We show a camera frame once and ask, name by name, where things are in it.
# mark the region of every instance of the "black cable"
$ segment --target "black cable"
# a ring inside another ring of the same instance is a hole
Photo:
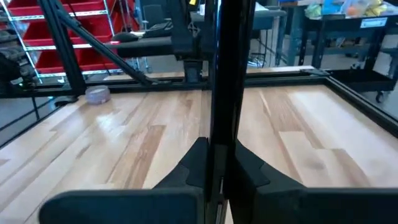
[[[272,28],[271,32],[271,49],[269,51],[269,66],[271,67],[271,57],[272,57],[272,46],[274,45],[274,29]]]
[[[79,18],[77,17],[77,14],[72,6],[72,4],[70,3],[70,0],[67,0],[67,4],[69,6],[69,8],[72,10],[73,15],[75,15],[76,20],[81,24]],[[105,61],[102,55],[100,55],[100,59],[101,59],[101,63],[104,66],[105,70],[108,72],[108,76],[111,76],[111,72],[109,71],[109,69],[107,68],[107,66],[105,65]]]
[[[261,55],[261,42],[262,42],[262,40],[261,40],[261,31],[260,31],[260,35],[259,35],[259,38],[258,38],[258,41],[259,41],[259,49],[258,49],[258,51],[257,52],[259,52],[259,55]],[[260,66],[259,66],[259,64],[258,64],[258,62],[260,62],[260,59],[257,57],[257,68],[260,68]]]
[[[268,46],[268,30],[266,30],[266,46],[264,47],[264,58],[262,59],[262,66],[261,68],[264,68],[264,65],[266,64],[266,57],[267,57],[267,46]]]

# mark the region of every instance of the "black diagonal bar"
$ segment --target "black diagonal bar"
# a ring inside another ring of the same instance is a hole
[[[57,16],[56,5],[53,0],[38,0],[43,15],[47,18],[47,25],[51,31],[57,52],[62,60],[63,68],[68,77],[68,83],[76,95],[84,94],[86,83],[81,75],[72,42],[68,37],[67,28],[63,26]]]
[[[72,18],[65,12],[65,10],[58,9],[57,16],[60,19],[60,22],[71,29],[76,35],[85,40],[88,44],[90,44],[97,52],[108,58],[110,61],[115,63],[120,67],[127,75],[131,78],[137,80],[142,85],[151,85],[152,80],[150,80],[145,74],[141,71],[137,71],[132,68],[129,64],[127,64],[123,58],[113,53],[109,48],[107,48],[103,43],[97,40],[92,34],[90,34],[86,29],[84,29],[80,22],[76,19]]]

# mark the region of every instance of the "black metal frame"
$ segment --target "black metal frame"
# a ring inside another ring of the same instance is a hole
[[[51,5],[51,1],[39,0],[43,11],[50,18],[63,18],[64,12],[56,15],[55,11],[60,8]],[[245,77],[254,3],[253,0],[241,0],[214,4],[216,52],[210,63],[213,67],[210,71],[214,72],[208,80],[210,82],[184,83],[184,78],[150,80],[137,75],[136,71],[130,74],[136,79],[128,81],[128,85],[108,82],[112,92],[196,88],[213,90],[209,139],[198,138],[175,169],[153,190],[100,190],[61,194],[40,209],[42,224],[147,223],[153,218],[159,218],[156,223],[219,224],[225,220],[228,201],[234,222],[238,224],[395,222],[397,189],[309,189],[272,168],[238,141],[245,86],[321,84],[337,92],[398,137],[398,121],[394,117],[333,77],[317,71],[291,73],[288,78],[283,75]],[[73,20],[64,18],[62,22],[68,24]],[[52,31],[59,30],[65,34],[65,27],[60,27],[58,19],[51,24]],[[68,26],[78,27],[78,24],[71,23]],[[65,67],[68,78],[73,80],[72,92],[83,94],[86,86],[96,83],[86,84],[82,81],[67,36],[61,35],[54,39],[60,54],[70,53],[62,58],[67,65],[72,66],[69,70]]]

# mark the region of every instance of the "black plastic base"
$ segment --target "black plastic base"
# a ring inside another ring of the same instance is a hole
[[[207,138],[198,138],[152,190],[60,194],[40,209],[40,223],[205,223],[214,212],[205,192],[208,149]],[[223,190],[234,224],[396,223],[397,189],[308,189],[240,142],[228,164]],[[223,223],[225,212],[216,214]]]

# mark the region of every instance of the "black chair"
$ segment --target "black chair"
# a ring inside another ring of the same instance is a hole
[[[144,28],[147,30],[157,24],[163,24],[171,21],[170,18],[166,18],[160,4],[151,4],[142,7],[143,12],[143,23]]]

